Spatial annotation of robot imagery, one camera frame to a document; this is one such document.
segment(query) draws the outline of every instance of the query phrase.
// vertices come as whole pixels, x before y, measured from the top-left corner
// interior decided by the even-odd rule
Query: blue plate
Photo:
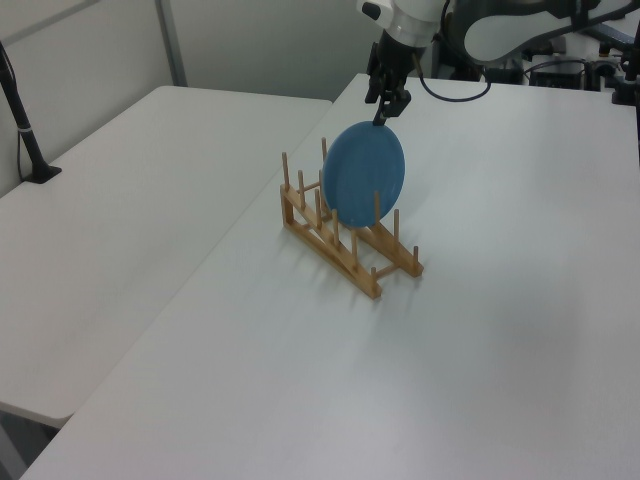
[[[333,142],[322,172],[327,206],[351,227],[369,227],[375,219],[375,192],[380,217],[391,211],[404,182],[404,154],[400,141],[385,126],[356,123]]]

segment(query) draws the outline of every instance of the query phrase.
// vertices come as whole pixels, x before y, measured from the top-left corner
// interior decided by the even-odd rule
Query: gray wall
[[[58,1],[0,0],[0,39],[47,161],[172,84],[154,0]],[[18,8],[23,3],[29,8]],[[78,9],[82,3],[89,6]],[[62,5],[73,13],[60,19]],[[54,20],[45,28],[43,12]],[[0,95],[0,196],[18,184],[16,150],[16,125]],[[28,160],[22,164],[28,172]]]
[[[382,31],[356,0],[167,0],[190,87],[335,100]]]

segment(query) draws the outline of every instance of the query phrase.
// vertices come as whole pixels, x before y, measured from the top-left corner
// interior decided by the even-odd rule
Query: white table
[[[329,106],[163,87],[0,199],[0,410],[64,424]]]
[[[366,80],[292,171],[373,117]],[[449,105],[409,88],[389,124],[422,281],[397,273],[371,301],[282,229],[274,178],[25,479],[635,478],[634,110],[588,92],[496,85]]]

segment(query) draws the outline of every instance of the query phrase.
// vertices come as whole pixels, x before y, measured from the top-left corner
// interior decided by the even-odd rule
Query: wooden peg
[[[316,193],[316,227],[318,230],[322,228],[322,209],[320,203],[320,190],[314,190]]]
[[[282,170],[284,171],[284,191],[289,191],[289,160],[287,152],[282,152]]]
[[[304,197],[304,178],[302,177],[302,170],[298,170],[298,183],[300,184],[300,206],[304,210],[307,206],[307,202]]]
[[[376,225],[380,223],[380,192],[375,192],[373,194],[373,205],[376,214]]]
[[[415,247],[413,247],[413,271],[414,272],[418,271],[419,264],[420,262],[418,262],[418,246],[416,245]]]
[[[353,267],[358,266],[358,234],[351,230],[351,254],[353,255]]]
[[[393,211],[393,241],[394,250],[398,250],[400,245],[400,210],[397,208]]]
[[[327,202],[324,201],[324,195],[322,194],[322,170],[318,170],[318,188],[320,189],[320,201],[322,202],[322,211],[326,212]]]
[[[333,244],[337,247],[340,245],[340,231],[338,230],[338,211],[335,208],[331,211],[331,218],[333,220]]]

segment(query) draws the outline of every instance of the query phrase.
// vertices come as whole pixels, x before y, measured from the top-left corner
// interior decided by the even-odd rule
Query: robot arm
[[[640,8],[640,0],[457,0],[442,32],[477,64],[502,60],[528,44],[581,30]],[[367,103],[380,107],[374,124],[399,116],[411,101],[407,75],[440,29],[445,0],[357,0],[384,28],[367,73]]]

